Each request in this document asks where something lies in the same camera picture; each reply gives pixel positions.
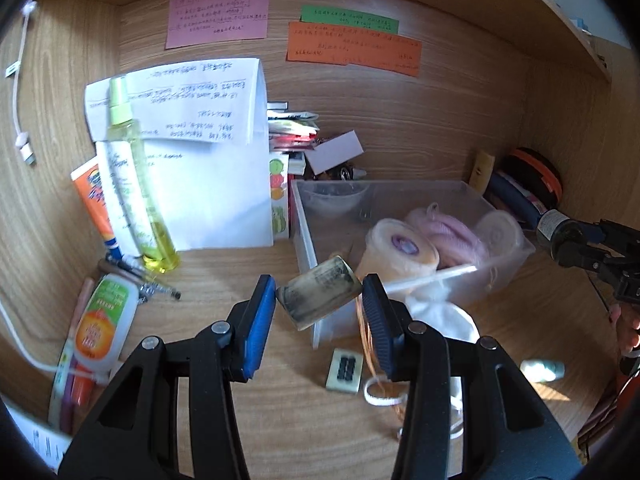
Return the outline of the person's hand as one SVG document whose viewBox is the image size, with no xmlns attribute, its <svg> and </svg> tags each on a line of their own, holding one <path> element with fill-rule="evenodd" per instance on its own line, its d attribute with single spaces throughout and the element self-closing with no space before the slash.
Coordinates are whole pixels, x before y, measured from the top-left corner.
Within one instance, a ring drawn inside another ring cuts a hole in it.
<svg viewBox="0 0 640 480">
<path fill-rule="evenodd" d="M 626 356 L 639 345 L 639 309 L 633 304 L 616 302 L 610 309 L 610 321 L 615 328 L 618 353 Z"/>
</svg>

